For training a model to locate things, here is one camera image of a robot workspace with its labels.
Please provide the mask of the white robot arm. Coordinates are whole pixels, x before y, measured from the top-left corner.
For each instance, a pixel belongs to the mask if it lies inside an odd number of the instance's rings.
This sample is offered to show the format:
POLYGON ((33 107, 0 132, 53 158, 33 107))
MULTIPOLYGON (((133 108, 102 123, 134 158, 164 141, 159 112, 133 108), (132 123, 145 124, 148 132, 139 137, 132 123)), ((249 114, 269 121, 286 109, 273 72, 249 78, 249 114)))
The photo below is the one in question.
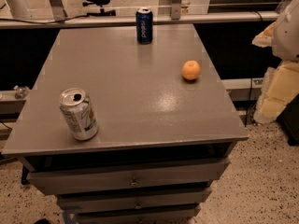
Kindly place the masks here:
POLYGON ((276 20, 272 52, 283 61, 299 61, 299 0, 291 0, 276 20))

